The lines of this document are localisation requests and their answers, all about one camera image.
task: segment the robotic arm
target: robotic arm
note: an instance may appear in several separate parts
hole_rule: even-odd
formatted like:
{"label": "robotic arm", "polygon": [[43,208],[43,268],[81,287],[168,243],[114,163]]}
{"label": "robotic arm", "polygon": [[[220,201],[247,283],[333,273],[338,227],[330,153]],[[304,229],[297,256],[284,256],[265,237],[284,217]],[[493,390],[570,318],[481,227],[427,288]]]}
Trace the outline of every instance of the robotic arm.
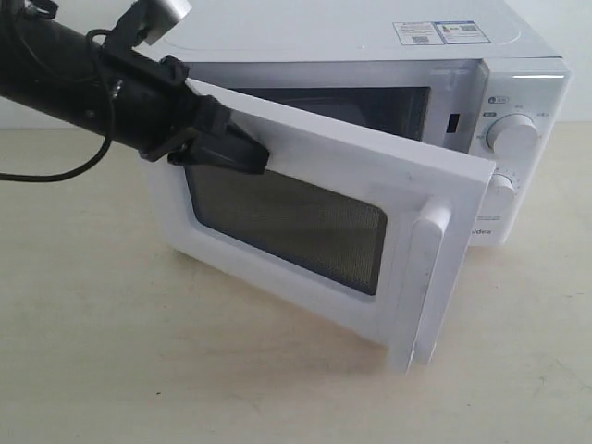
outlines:
{"label": "robotic arm", "polygon": [[[61,175],[0,174],[54,182],[96,165],[112,141],[155,162],[213,165],[263,174],[269,152],[232,121],[232,110],[186,85],[172,56],[155,62],[134,48],[154,43],[191,10],[187,0],[138,0],[111,30],[83,36],[55,21],[51,0],[0,0],[0,95],[105,136],[87,164]],[[95,42],[105,36],[103,44]]]}

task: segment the white microwave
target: white microwave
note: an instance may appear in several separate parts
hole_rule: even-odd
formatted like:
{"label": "white microwave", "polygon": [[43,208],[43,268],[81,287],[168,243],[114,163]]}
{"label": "white microwave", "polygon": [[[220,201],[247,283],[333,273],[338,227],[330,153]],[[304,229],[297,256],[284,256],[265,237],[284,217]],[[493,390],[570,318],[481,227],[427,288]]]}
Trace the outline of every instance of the white microwave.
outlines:
{"label": "white microwave", "polygon": [[382,343],[435,349],[467,246],[506,241],[570,70],[491,0],[194,1],[153,56],[271,153],[146,163],[176,249]]}

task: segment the open microwave door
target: open microwave door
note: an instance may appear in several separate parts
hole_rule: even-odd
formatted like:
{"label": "open microwave door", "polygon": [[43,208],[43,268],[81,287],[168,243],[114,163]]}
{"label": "open microwave door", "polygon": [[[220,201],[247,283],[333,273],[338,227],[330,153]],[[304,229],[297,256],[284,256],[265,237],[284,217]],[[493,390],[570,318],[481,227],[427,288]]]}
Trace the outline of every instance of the open microwave door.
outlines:
{"label": "open microwave door", "polygon": [[271,153],[263,176],[148,164],[189,256],[427,363],[494,163],[191,80]]}

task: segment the mesh screen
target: mesh screen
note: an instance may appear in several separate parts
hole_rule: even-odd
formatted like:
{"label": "mesh screen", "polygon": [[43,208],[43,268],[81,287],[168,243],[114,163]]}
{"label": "mesh screen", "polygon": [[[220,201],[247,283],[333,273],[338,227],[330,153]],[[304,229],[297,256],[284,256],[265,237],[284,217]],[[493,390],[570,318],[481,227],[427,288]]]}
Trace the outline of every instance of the mesh screen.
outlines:
{"label": "mesh screen", "polygon": [[376,294],[387,216],[273,171],[185,169],[203,225],[368,295]]}

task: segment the tabletop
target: tabletop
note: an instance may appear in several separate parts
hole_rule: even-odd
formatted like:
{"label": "tabletop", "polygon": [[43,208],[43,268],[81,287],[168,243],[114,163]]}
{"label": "tabletop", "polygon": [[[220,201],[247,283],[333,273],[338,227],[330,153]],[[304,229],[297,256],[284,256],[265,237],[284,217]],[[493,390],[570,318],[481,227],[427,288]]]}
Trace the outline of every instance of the tabletop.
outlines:
{"label": "tabletop", "polygon": [[[136,154],[0,183],[0,442],[592,442],[592,124],[555,129],[506,245],[471,248],[429,366],[170,249]],[[78,130],[0,131],[52,173]]]}

